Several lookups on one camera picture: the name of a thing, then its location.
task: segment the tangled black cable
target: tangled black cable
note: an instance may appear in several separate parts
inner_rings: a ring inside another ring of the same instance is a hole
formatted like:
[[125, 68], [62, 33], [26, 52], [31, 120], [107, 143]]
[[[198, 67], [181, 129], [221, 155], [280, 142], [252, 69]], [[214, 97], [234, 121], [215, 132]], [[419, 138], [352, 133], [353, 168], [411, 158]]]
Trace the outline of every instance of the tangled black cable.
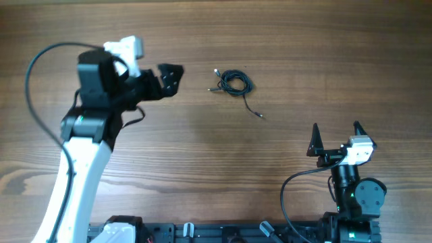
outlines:
[[[221, 76], [221, 73], [219, 72], [219, 70], [215, 69], [215, 73], [218, 77], [221, 78], [221, 80], [217, 83], [217, 88], [209, 88], [209, 91], [223, 90], [223, 91], [225, 91], [228, 94], [233, 95], [233, 96], [242, 95], [243, 99], [244, 99], [244, 104], [246, 105], [246, 108], [248, 108], [248, 110], [250, 112], [252, 112], [253, 114], [255, 114], [256, 116], [263, 117], [263, 115], [261, 115], [260, 113], [250, 109], [248, 103], [246, 102], [246, 94], [249, 93], [250, 91], [252, 91], [252, 89], [254, 88], [254, 85], [253, 85], [252, 81], [250, 81], [249, 77], [244, 72], [242, 72], [240, 70], [226, 70], [226, 71], [224, 71], [224, 73]], [[233, 88], [228, 84], [228, 82], [232, 81], [234, 78], [238, 78], [241, 81], [243, 81], [244, 88], [242, 90], [238, 90], [237, 88]]]

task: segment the wooden table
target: wooden table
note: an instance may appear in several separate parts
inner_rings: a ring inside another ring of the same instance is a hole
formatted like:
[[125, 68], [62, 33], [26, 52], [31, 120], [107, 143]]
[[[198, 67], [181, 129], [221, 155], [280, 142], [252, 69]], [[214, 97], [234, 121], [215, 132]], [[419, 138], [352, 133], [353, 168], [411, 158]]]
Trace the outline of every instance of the wooden table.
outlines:
[[[102, 45], [144, 37], [142, 68], [184, 65], [179, 93], [141, 103], [146, 119], [121, 131], [91, 217], [139, 215], [146, 222], [283, 221], [282, 182], [315, 167], [312, 126], [326, 148], [359, 120], [378, 144], [360, 168], [388, 187], [384, 242], [432, 238], [432, 14], [403, 1], [169, 2], [0, 7], [0, 242], [29, 242], [54, 185], [59, 149], [30, 117], [24, 72], [59, 41]], [[78, 87], [84, 49], [47, 53], [31, 78], [38, 112], [59, 134]], [[209, 93], [221, 71], [246, 72], [256, 90]], [[136, 114], [125, 114], [132, 119]], [[328, 172], [286, 188], [292, 219], [335, 211]]]

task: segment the white bracket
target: white bracket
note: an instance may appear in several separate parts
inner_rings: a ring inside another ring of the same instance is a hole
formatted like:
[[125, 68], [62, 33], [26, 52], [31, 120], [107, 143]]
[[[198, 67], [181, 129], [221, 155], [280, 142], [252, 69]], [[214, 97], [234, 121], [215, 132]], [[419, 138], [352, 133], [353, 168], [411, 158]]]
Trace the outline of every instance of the white bracket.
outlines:
[[135, 243], [135, 226], [129, 223], [108, 223], [92, 243]]
[[119, 42], [107, 42], [103, 44], [106, 51], [123, 59], [128, 65], [125, 67], [118, 61], [115, 62], [115, 68], [119, 75], [129, 70], [129, 76], [139, 77], [141, 75], [137, 59], [144, 57], [144, 43], [141, 38], [129, 36], [121, 39]]
[[373, 142], [369, 136], [351, 136], [348, 142], [351, 147], [346, 149], [347, 155], [340, 165], [362, 165], [369, 161], [373, 152]]

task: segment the black cable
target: black cable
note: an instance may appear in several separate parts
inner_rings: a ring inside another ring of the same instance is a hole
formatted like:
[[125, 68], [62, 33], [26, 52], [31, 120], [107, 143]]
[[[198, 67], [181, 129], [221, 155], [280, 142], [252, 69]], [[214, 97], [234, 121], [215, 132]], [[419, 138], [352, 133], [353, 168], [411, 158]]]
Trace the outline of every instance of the black cable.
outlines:
[[68, 203], [70, 193], [72, 191], [72, 184], [74, 182], [74, 172], [75, 171], [74, 171], [74, 164], [73, 164], [72, 158], [71, 158], [68, 150], [64, 147], [62, 141], [60, 141], [60, 139], [58, 137], [56, 137], [56, 135], [42, 121], [42, 119], [38, 116], [36, 110], [34, 109], [33, 104], [32, 104], [32, 100], [30, 98], [29, 81], [30, 81], [30, 74], [32, 72], [32, 68], [33, 68], [34, 64], [36, 63], [36, 61], [39, 59], [39, 57], [41, 57], [41, 55], [43, 55], [47, 51], [54, 49], [56, 47], [67, 46], [67, 45], [73, 45], [73, 46], [79, 46], [79, 47], [90, 47], [90, 48], [94, 48], [94, 49], [103, 49], [103, 47], [98, 47], [98, 46], [88, 45], [88, 44], [83, 44], [83, 43], [57, 43], [54, 45], [49, 45], [48, 47], [46, 47], [45, 49], [40, 51], [33, 58], [33, 60], [30, 62], [30, 64], [28, 65], [28, 68], [27, 68], [25, 82], [24, 82], [24, 92], [26, 95], [27, 107], [28, 107], [28, 110], [29, 110], [31, 116], [33, 117], [35, 122], [39, 125], [39, 127], [45, 133], [47, 133], [48, 136], [55, 142], [55, 144], [57, 144], [63, 150], [63, 152], [66, 156], [66, 159], [67, 159], [68, 177], [67, 177], [67, 185], [66, 185], [65, 195], [63, 197], [63, 201], [61, 202], [59, 214], [57, 215], [57, 218], [55, 220], [53, 231], [51, 232], [51, 235], [50, 235], [49, 239], [47, 240], [47, 242], [49, 242], [49, 243], [54, 243], [56, 241], [56, 236], [57, 236], [57, 233], [59, 231], [59, 226], [60, 226], [61, 220], [63, 219], [65, 208], [66, 208], [66, 205]]
[[[260, 113], [250, 109], [248, 103], [246, 102], [246, 94], [249, 93], [250, 91], [252, 91], [252, 89], [254, 88], [254, 85], [253, 85], [252, 81], [250, 81], [249, 77], [244, 72], [242, 72], [240, 70], [226, 70], [226, 71], [224, 71], [224, 73], [221, 76], [221, 73], [219, 73], [219, 71], [217, 69], [215, 69], [215, 73], [218, 77], [220, 77], [221, 80], [217, 83], [218, 88], [209, 88], [209, 91], [223, 90], [223, 91], [225, 91], [228, 94], [233, 95], [233, 96], [242, 95], [243, 99], [244, 99], [244, 104], [246, 105], [246, 108], [248, 108], [248, 110], [250, 112], [252, 112], [253, 114], [255, 114], [256, 116], [263, 117], [263, 115], [261, 115]], [[228, 82], [232, 81], [234, 78], [238, 78], [241, 81], [243, 81], [244, 88], [242, 90], [238, 90], [237, 88], [233, 88], [228, 84]]]
[[119, 80], [121, 80], [122, 82], [125, 82], [129, 78], [128, 64], [126, 64], [126, 62], [118, 56], [113, 56], [113, 60], [120, 62], [126, 68], [126, 71], [122, 75], [119, 76]]
[[69, 111], [75, 109], [76, 101], [78, 100], [78, 95], [79, 95], [79, 94], [80, 94], [80, 89], [77, 89], [77, 90], [75, 91], [75, 94], [74, 94], [74, 102], [72, 103], [72, 106], [69, 108]]
[[136, 108], [135, 110], [139, 110], [139, 112], [141, 113], [142, 117], [140, 117], [138, 119], [133, 119], [132, 121], [128, 121], [126, 124], [124, 124], [124, 126], [122, 127], [122, 129], [125, 128], [125, 127], [127, 127], [127, 126], [129, 126], [129, 125], [135, 124], [137, 122], [141, 122], [144, 119], [144, 117], [146, 117], [146, 113], [144, 112], [144, 110], [141, 107], [136, 106], [135, 108]]
[[331, 198], [333, 199], [333, 202], [336, 203], [335, 195], [333, 194], [333, 190], [331, 189], [331, 186], [330, 186], [330, 180], [331, 180], [331, 176], [329, 176], [329, 179], [327, 180], [327, 185], [329, 186], [329, 191], [330, 191]]
[[292, 180], [293, 178], [296, 178], [297, 176], [306, 175], [306, 174], [309, 174], [309, 173], [315, 173], [315, 172], [325, 171], [325, 170], [328, 170], [328, 169], [331, 169], [331, 168], [334, 168], [334, 167], [338, 166], [341, 162], [342, 162], [342, 160], [338, 161], [337, 163], [334, 163], [333, 165], [330, 165], [330, 166], [327, 166], [327, 167], [324, 167], [324, 168], [311, 169], [311, 170], [308, 170], [308, 171], [302, 171], [302, 172], [295, 173], [294, 175], [291, 175], [282, 184], [281, 195], [280, 196], [281, 196], [281, 208], [282, 208], [283, 216], [285, 216], [286, 222], [292, 228], [292, 231], [295, 232], [305, 242], [312, 243], [308, 239], [306, 239], [304, 236], [300, 235], [300, 233], [298, 233], [297, 229], [292, 225], [292, 222], [291, 222], [290, 218], [288, 217], [288, 214], [286, 213], [285, 205], [284, 205], [284, 190], [285, 190], [285, 186], [286, 186], [286, 184], [288, 182], [290, 182], [290, 180]]

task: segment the wood grain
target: wood grain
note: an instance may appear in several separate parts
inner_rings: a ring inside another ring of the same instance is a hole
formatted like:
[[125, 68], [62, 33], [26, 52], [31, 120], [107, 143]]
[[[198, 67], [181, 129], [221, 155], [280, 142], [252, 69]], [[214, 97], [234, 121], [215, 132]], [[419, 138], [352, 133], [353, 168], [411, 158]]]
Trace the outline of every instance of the wood grain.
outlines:
[[[144, 37], [142, 68], [176, 63], [186, 73], [174, 98], [142, 103], [146, 119], [119, 135], [92, 222], [119, 214], [147, 222], [282, 221], [281, 183], [315, 167], [305, 156], [313, 123], [331, 148], [359, 120], [379, 146], [360, 175], [388, 187], [383, 241], [430, 242], [430, 9], [403, 1], [0, 7], [0, 242], [35, 235], [59, 163], [59, 150], [26, 110], [28, 62], [51, 43], [131, 34]], [[83, 50], [47, 53], [32, 74], [32, 99], [54, 130], [78, 87]], [[245, 71], [256, 85], [248, 102], [266, 118], [247, 112], [241, 98], [209, 93], [214, 68]], [[292, 218], [335, 211], [328, 175], [286, 188]]]

